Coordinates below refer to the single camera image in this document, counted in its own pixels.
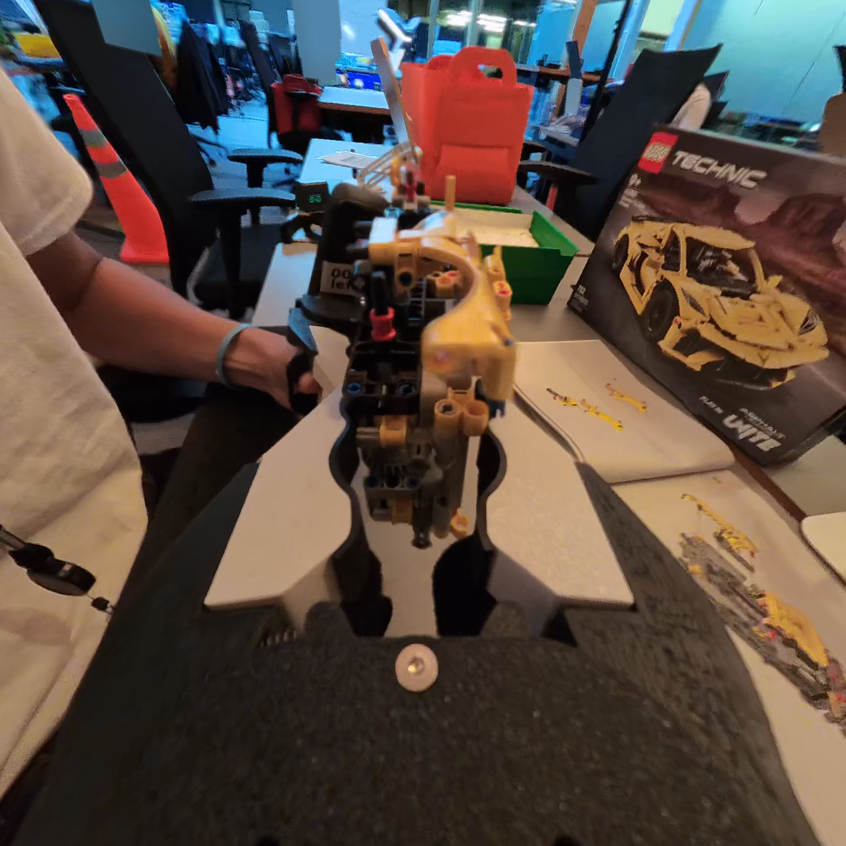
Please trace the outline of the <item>yellow black brick car model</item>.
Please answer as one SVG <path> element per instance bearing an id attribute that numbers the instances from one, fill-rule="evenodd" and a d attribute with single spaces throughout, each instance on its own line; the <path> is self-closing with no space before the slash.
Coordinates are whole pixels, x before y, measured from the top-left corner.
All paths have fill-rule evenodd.
<path id="1" fill-rule="evenodd" d="M 371 518 L 409 525 L 421 549 L 471 533 L 468 450 L 504 414 L 517 362 L 502 247 L 482 254 L 456 212 L 454 175 L 444 188 L 442 209 L 423 210 L 396 187 L 347 248 L 362 313 L 342 389 L 346 433 Z"/>

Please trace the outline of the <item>black high-back office chair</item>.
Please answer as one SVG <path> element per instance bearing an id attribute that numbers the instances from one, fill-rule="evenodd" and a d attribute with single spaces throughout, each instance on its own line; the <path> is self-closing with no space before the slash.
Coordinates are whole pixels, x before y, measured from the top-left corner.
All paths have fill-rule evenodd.
<path id="1" fill-rule="evenodd" d="M 671 123 L 722 47 L 642 51 L 596 124 L 583 131 L 570 164 L 522 161 L 520 187 L 527 174 L 537 174 L 556 189 L 553 213 L 596 240 L 652 134 Z"/>

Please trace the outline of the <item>grey wristband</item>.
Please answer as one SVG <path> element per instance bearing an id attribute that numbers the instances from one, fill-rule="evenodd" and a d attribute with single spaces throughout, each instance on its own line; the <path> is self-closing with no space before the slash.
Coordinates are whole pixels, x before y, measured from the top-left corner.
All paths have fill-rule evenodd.
<path id="1" fill-rule="evenodd" d="M 221 386 L 238 391 L 250 389 L 256 371 L 256 355 L 252 349 L 255 329 L 250 323 L 240 323 L 218 344 L 214 371 Z"/>

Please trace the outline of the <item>instruction booklet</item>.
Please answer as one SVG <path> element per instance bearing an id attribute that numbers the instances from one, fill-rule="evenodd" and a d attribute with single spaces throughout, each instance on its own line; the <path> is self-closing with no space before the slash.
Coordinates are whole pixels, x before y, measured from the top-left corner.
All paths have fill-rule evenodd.
<path id="1" fill-rule="evenodd" d="M 844 844 L 844 582 L 728 447 L 600 341 L 525 344 L 516 397 L 608 482 L 705 602 L 819 844 Z"/>

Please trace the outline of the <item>person's left hand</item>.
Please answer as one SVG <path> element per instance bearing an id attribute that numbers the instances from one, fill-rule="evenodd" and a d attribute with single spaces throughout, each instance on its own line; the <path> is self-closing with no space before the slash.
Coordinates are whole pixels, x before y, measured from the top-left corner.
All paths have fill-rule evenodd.
<path id="1" fill-rule="evenodd" d="M 310 356 L 283 334 L 259 327 L 254 332 L 256 371 L 248 390 L 263 393 L 299 414 L 308 413 L 323 394 Z"/>

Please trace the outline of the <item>person's left forearm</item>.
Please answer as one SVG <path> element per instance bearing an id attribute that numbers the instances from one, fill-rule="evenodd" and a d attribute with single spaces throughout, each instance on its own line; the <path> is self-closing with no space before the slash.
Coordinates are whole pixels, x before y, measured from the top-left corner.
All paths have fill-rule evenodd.
<path id="1" fill-rule="evenodd" d="M 28 263 L 85 353 L 131 371 L 217 381 L 217 352 L 231 321 L 107 259 L 72 232 Z"/>

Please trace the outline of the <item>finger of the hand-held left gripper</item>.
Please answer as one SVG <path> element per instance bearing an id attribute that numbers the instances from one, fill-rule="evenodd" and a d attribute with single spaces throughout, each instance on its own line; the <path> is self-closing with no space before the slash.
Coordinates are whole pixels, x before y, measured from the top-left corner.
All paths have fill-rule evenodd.
<path id="1" fill-rule="evenodd" d="M 311 327 L 315 341 L 313 373 L 323 392 L 333 392 L 344 384 L 349 365 L 349 340 L 329 327 Z"/>

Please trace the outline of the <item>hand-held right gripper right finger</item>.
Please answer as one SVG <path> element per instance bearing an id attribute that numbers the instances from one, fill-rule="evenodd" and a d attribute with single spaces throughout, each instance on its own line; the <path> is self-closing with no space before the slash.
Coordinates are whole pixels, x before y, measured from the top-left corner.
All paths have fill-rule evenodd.
<path id="1" fill-rule="evenodd" d="M 440 636 L 479 635 L 495 608 L 515 608 L 530 636 L 570 610 L 636 608 L 583 468 L 548 429 L 509 404 L 476 469 L 475 527 L 432 575 Z"/>

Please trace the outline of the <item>green storage bin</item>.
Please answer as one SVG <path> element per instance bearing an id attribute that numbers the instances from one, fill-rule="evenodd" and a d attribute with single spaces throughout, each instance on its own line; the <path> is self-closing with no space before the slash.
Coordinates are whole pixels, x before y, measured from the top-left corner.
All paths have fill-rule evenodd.
<path id="1" fill-rule="evenodd" d="M 457 208 L 516 210 L 534 217 L 531 232 L 538 243 L 535 249 L 511 246 L 479 246 L 481 256 L 498 253 L 505 278 L 512 289 L 513 304 L 547 305 L 564 279 L 579 249 L 552 221 L 537 211 L 526 212 L 507 206 L 485 206 L 459 203 Z"/>

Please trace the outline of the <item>yellow curved brick fender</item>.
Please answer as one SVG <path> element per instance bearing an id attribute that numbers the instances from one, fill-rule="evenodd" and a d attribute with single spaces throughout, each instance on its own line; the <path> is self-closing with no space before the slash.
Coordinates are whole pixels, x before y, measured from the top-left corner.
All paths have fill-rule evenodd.
<path id="1" fill-rule="evenodd" d="M 370 295 L 375 314 L 400 311 L 419 337 L 425 372 L 443 379 L 467 371 L 496 407 L 513 395 L 518 344 L 502 249 L 483 256 L 471 224 L 456 212 L 435 211 L 416 226 L 376 217 L 367 236 L 367 260 L 386 277 L 385 304 Z"/>

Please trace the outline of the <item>black device green lights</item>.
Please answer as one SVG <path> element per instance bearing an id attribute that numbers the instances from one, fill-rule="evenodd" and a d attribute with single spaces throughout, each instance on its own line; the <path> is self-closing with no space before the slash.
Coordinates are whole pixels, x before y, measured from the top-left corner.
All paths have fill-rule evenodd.
<path id="1" fill-rule="evenodd" d="M 295 208 L 285 217 L 280 227 L 280 242 L 290 245 L 298 233 L 302 233 L 305 240 L 317 244 L 323 231 L 323 215 L 330 196 L 326 181 L 298 183 L 294 190 Z"/>

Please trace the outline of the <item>black toy car box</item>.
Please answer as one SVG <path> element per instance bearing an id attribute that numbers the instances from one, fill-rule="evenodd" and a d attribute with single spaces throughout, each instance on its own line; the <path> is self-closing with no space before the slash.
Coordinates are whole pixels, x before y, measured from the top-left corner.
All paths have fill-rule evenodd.
<path id="1" fill-rule="evenodd" d="M 844 160 L 661 126 L 568 307 L 756 463 L 844 427 Z"/>

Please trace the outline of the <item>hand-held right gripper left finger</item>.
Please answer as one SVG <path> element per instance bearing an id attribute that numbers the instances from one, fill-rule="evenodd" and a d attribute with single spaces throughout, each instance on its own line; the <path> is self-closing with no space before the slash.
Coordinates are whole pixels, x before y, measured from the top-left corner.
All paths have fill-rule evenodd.
<path id="1" fill-rule="evenodd" d="M 206 608 L 275 608 L 302 629 L 329 601 L 355 634 L 385 634 L 393 608 L 352 489 L 358 462 L 341 396 L 330 395 L 259 461 Z"/>

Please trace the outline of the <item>white neighbouring desk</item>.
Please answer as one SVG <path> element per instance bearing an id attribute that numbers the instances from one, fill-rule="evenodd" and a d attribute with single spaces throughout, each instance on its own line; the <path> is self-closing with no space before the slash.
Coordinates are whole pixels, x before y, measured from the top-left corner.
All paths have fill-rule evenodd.
<path id="1" fill-rule="evenodd" d="M 313 139 L 305 154 L 301 179 L 305 182 L 327 182 L 329 189 L 340 183 L 354 183 L 351 167 L 328 164 L 326 156 L 335 153 L 378 157 L 392 155 L 398 145 L 346 143 Z M 253 314 L 258 326 L 282 326 L 289 322 L 289 311 L 308 290 L 315 261 L 316 244 L 297 233 L 291 244 L 280 243 L 274 250 L 260 297 Z"/>

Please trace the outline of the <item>white printed paper stack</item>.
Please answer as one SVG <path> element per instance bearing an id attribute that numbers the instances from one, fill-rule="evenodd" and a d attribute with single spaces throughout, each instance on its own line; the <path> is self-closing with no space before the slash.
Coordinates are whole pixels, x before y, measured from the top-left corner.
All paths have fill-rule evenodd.
<path id="1" fill-rule="evenodd" d="M 479 246 L 511 246 L 535 249 L 538 243 L 531 232 L 534 217 L 516 210 L 457 208 L 454 212 L 458 232 L 471 236 Z"/>

